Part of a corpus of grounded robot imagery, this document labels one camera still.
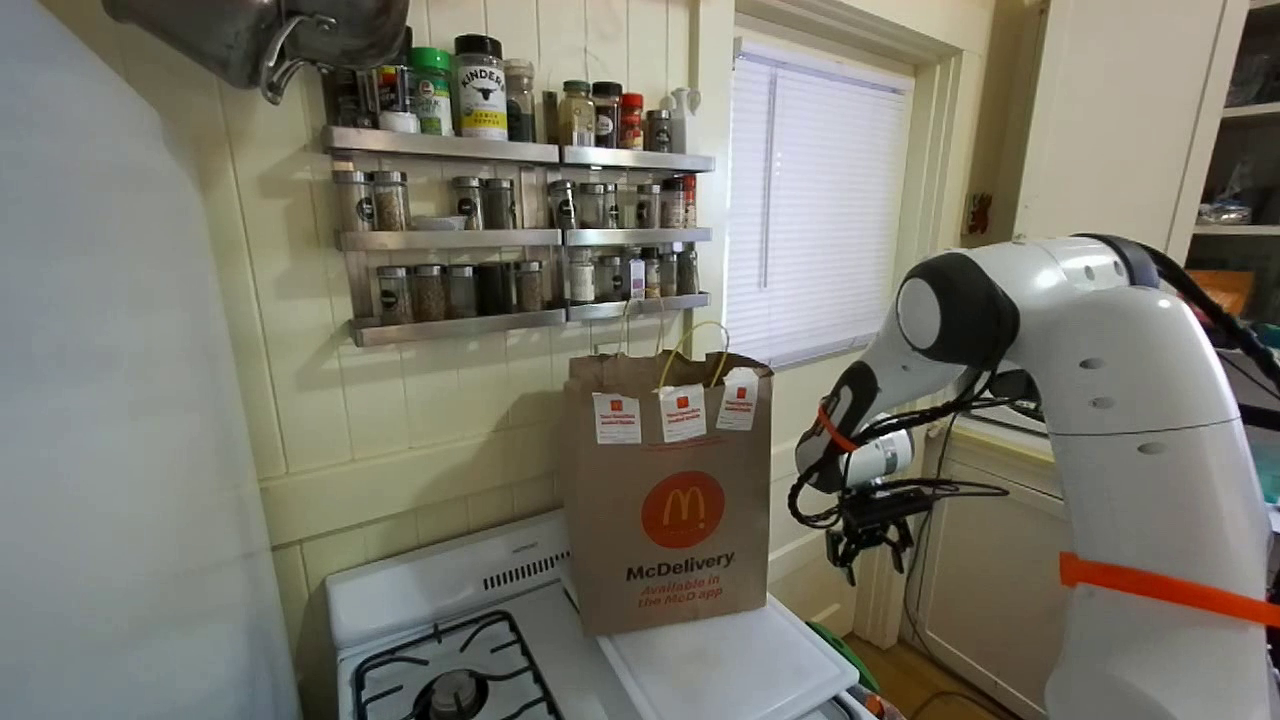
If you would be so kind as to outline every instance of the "white stove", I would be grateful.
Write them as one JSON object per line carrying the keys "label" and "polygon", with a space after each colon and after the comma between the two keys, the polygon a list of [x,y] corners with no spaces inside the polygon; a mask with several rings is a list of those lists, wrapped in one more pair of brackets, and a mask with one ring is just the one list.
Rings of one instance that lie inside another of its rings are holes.
{"label": "white stove", "polygon": [[329,581],[341,720],[873,720],[782,602],[586,637],[562,516]]}

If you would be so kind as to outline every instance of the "mcdonald's logo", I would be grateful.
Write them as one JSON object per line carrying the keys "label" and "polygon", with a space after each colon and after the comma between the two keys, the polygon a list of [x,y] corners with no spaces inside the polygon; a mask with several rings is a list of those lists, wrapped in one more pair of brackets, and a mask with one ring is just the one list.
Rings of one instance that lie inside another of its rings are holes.
{"label": "mcdonald's logo", "polygon": [[703,473],[676,473],[645,497],[645,537],[661,548],[690,548],[720,526],[723,488]]}

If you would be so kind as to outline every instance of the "brown paper bag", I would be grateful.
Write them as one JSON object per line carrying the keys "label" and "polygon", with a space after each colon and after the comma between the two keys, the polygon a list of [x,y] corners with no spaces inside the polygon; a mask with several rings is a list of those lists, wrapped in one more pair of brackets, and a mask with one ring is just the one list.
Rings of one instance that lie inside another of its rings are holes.
{"label": "brown paper bag", "polygon": [[562,406],[582,629],[632,632],[759,609],[770,370],[731,351],[582,357],[566,361]]}

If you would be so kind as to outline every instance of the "white robot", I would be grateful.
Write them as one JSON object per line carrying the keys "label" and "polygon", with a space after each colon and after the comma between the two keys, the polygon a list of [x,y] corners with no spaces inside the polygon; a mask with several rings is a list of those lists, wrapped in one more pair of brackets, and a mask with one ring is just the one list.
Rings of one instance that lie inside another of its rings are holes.
{"label": "white robot", "polygon": [[[1178,273],[1110,236],[916,265],[874,344],[797,443],[792,513],[827,526],[836,563],[873,545],[903,553],[903,516],[962,488],[894,493],[893,481],[845,475],[845,460],[969,406],[999,363],[1021,363],[1040,386],[1068,504],[1068,570],[1081,574],[1044,688],[1048,715],[1275,720],[1267,632],[1243,620],[1273,610],[1267,513],[1217,346],[1161,277]],[[945,386],[961,386],[955,401],[913,406]],[[807,488],[836,504],[804,513],[797,497]]]}

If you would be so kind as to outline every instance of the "window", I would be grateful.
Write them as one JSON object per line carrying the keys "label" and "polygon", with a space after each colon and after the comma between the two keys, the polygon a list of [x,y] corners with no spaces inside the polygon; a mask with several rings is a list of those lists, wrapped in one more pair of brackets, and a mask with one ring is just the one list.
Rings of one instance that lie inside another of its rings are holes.
{"label": "window", "polygon": [[845,351],[884,323],[909,76],[738,53],[723,323],[770,363]]}

